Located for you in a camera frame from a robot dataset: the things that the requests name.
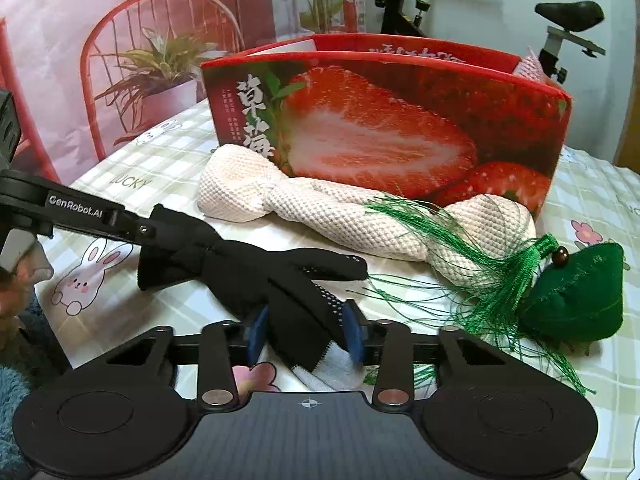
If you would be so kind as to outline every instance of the sliced strawberry picture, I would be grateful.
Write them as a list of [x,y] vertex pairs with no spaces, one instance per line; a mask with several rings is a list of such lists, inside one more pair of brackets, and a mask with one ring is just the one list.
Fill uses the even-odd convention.
[[476,164],[471,138],[451,121],[338,66],[314,67],[291,83],[284,142],[296,176],[423,197]]
[[508,157],[553,172],[570,111],[568,97],[545,87],[492,80],[479,75],[423,71],[416,94],[424,105],[446,117],[472,137],[479,160]]
[[460,182],[437,192],[431,201],[441,207],[478,194],[509,198],[524,205],[536,216],[545,201],[551,179],[513,162],[481,164]]

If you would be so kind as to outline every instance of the black glove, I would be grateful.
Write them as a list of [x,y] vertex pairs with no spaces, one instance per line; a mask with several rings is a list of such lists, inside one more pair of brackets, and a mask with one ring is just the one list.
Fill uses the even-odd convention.
[[161,205],[151,218],[184,226],[190,235],[175,253],[141,249],[140,288],[198,279],[241,321],[267,307],[268,341],[289,367],[313,371],[332,340],[346,349],[342,301],[311,280],[364,280],[364,259],[311,248],[266,251],[223,240],[205,221]]

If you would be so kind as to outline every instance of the bike seat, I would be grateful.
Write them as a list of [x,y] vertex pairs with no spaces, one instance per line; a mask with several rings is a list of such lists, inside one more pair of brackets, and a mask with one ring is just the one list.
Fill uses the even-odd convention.
[[582,32],[604,20],[602,7],[596,2],[537,4],[536,13],[569,32]]

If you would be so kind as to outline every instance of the strawberry box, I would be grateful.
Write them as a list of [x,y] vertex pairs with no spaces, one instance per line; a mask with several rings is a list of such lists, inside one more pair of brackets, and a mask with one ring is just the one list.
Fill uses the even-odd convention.
[[536,216],[571,111],[518,56],[450,41],[318,34],[202,65],[220,144],[290,176],[445,206],[479,193]]

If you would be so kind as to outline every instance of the bedsheet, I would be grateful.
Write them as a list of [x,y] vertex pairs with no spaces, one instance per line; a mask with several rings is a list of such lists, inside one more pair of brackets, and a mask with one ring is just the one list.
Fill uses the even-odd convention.
[[[198,178],[212,150],[218,145],[206,102],[185,110],[152,128],[89,170],[72,187],[123,203],[129,210],[148,216],[162,203],[202,218],[195,198]],[[333,244],[301,224],[274,215],[247,224],[209,222],[225,238],[254,243],[268,250],[296,246],[353,252]],[[591,480],[640,480],[640,177],[629,170],[596,160],[585,152],[563,148],[553,185],[536,222],[538,234],[553,233],[570,252],[587,245],[615,240],[625,250],[624,323],[612,338],[591,346],[590,354],[570,359],[584,384],[596,390],[588,394],[598,415],[598,438],[583,473]],[[84,235],[56,231],[44,240],[55,269],[52,280],[37,288],[38,299],[62,348],[74,367],[157,325],[170,325],[177,335],[198,333],[210,322],[229,314],[197,282],[183,283],[159,292],[141,292],[136,286],[138,247],[121,242],[95,240]],[[98,249],[101,265],[88,265]],[[362,254],[370,272],[420,278],[430,275],[426,264],[385,260]],[[64,277],[78,266],[103,280],[82,297],[69,297]],[[366,284],[332,283],[339,298],[354,298],[370,319],[395,319],[414,332],[434,333],[438,320],[430,315],[447,308],[446,300],[430,302],[430,309],[393,307],[363,296]],[[404,289],[392,290],[405,299],[417,299]],[[253,370],[234,370],[239,384],[261,384],[262,389],[305,391],[267,348]],[[194,397],[194,367],[181,367],[177,390]],[[371,386],[362,389],[370,392]],[[417,397],[428,394],[427,385]]]

